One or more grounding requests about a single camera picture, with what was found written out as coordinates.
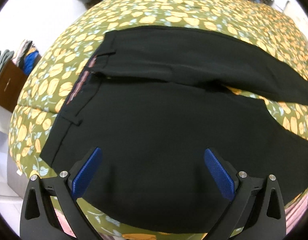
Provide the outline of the stack of colourful clothes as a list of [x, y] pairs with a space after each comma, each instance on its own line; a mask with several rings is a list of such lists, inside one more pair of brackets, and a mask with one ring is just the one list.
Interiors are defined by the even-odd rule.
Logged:
[[15, 65], [19, 67], [25, 75], [29, 76], [40, 60], [41, 55], [34, 42], [31, 40], [23, 40], [14, 59]]

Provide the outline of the green floral bed quilt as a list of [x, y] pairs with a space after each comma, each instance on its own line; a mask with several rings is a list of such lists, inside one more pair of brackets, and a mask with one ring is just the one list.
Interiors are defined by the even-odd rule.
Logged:
[[[21, 239], [103, 239], [85, 215], [83, 196], [73, 200], [70, 195], [71, 168], [55, 172], [40, 155], [66, 98], [105, 35], [147, 26], [236, 38], [286, 63], [308, 81], [305, 39], [290, 17], [268, 5], [248, 0], [103, 0], [56, 39], [29, 74], [14, 109], [9, 152], [28, 179]], [[268, 99], [265, 104], [282, 127], [308, 141], [308, 106]], [[236, 170], [236, 176], [234, 200], [203, 239], [286, 239], [305, 223], [301, 218], [286, 233], [285, 206], [295, 197], [284, 204], [275, 175], [256, 178]]]

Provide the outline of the black pants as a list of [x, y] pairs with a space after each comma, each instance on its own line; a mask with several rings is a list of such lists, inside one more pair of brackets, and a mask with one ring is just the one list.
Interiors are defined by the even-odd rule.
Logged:
[[85, 65], [41, 152], [55, 171], [89, 150], [104, 160], [83, 198], [115, 220], [206, 233], [230, 200], [212, 149], [236, 170], [277, 177], [287, 204], [308, 187], [308, 141], [265, 100], [308, 106], [308, 81], [264, 50], [213, 31], [111, 31]]

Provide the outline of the pink dotted pyjama legs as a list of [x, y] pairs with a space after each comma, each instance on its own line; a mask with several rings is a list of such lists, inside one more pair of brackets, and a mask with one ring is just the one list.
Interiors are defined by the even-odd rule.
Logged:
[[[205, 233], [171, 234], [137, 229], [112, 219], [93, 208], [85, 201], [80, 202], [85, 215], [92, 220], [92, 225], [103, 239], [203, 239]], [[299, 223], [308, 209], [308, 188], [285, 206], [286, 233]]]

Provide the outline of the brown wooden drawer cabinet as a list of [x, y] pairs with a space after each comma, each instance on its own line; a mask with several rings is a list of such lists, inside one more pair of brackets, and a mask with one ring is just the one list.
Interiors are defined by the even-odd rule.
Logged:
[[13, 112], [28, 76], [9, 60], [0, 73], [0, 106]]

